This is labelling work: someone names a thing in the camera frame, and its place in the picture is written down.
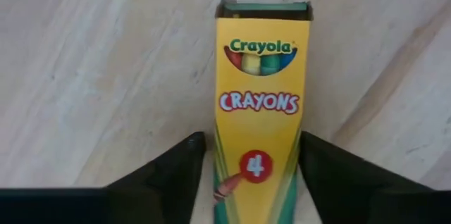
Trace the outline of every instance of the yellow crayon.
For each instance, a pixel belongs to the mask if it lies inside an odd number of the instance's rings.
[[[252,75],[260,75],[260,56],[254,54],[243,54],[241,69]]]

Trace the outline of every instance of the wooden floor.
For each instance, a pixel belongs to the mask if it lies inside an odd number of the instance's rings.
[[[0,0],[0,186],[106,185],[211,134],[219,1]],[[451,189],[451,0],[311,1],[304,130]]]

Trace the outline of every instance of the number 4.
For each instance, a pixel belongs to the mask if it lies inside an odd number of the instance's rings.
[[[261,166],[261,155],[257,154],[255,158],[250,158],[247,163],[247,171],[252,172],[256,177],[260,176],[260,172],[265,170]]]

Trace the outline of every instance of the black plastic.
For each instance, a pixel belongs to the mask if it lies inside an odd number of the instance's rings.
[[[103,188],[0,189],[0,223],[189,223],[205,149],[196,132]]]
[[[451,223],[451,192],[435,192],[308,132],[299,164],[323,224]]]

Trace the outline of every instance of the crayola crayon box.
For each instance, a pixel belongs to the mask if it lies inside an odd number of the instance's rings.
[[[309,3],[216,11],[216,224],[292,223]]]

